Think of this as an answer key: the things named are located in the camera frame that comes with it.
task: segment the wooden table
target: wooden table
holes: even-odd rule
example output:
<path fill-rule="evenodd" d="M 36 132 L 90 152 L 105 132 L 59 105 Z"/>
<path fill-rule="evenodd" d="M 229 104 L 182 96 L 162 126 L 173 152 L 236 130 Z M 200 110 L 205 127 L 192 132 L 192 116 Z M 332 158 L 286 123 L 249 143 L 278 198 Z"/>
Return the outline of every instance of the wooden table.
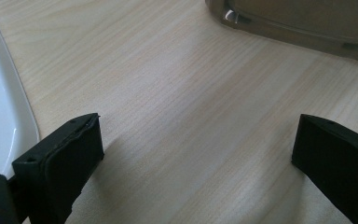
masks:
<path fill-rule="evenodd" d="M 0 1 L 41 137 L 101 115 L 67 223 L 350 223 L 291 163 L 301 113 L 358 132 L 358 62 L 220 25 L 202 0 Z"/>

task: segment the beige object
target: beige object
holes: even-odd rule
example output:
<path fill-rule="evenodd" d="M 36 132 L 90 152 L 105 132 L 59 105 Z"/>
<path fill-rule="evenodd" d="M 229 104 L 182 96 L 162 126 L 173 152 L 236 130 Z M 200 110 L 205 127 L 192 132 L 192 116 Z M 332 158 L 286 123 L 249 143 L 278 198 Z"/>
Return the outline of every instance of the beige object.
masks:
<path fill-rule="evenodd" d="M 98 112 L 67 223 L 350 223 L 290 163 L 301 113 L 358 132 L 358 62 L 235 31 L 203 0 L 0 1 L 41 137 Z"/>

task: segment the white object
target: white object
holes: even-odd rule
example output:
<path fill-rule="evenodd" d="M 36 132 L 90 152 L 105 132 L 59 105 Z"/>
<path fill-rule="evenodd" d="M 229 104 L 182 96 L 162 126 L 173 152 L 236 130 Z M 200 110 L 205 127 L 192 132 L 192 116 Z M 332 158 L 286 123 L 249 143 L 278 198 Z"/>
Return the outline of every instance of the white object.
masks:
<path fill-rule="evenodd" d="M 0 174 L 12 177 L 11 163 L 38 141 L 31 107 L 0 34 Z"/>

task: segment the light wood grain surface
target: light wood grain surface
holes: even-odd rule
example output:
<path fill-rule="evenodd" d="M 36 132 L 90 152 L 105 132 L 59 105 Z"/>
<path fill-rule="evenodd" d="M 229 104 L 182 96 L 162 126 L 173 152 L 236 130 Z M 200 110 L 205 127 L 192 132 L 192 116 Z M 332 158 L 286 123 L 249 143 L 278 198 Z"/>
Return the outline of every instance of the light wood grain surface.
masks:
<path fill-rule="evenodd" d="M 350 223 L 290 163 L 301 113 L 358 132 L 358 62 L 227 28 L 202 0 L 0 1 L 41 137 L 101 115 L 67 223 Z"/>

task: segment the black object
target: black object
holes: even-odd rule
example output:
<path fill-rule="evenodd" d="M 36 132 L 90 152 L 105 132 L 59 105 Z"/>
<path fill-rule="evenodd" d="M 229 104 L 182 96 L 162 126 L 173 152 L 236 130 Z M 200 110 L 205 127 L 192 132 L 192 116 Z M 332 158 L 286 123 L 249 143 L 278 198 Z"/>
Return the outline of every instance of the black object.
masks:
<path fill-rule="evenodd" d="M 103 159 L 98 114 L 63 124 L 0 175 L 0 223 L 64 223 L 72 204 Z"/>
<path fill-rule="evenodd" d="M 358 133 L 301 115 L 292 163 L 353 223 L 358 223 Z"/>

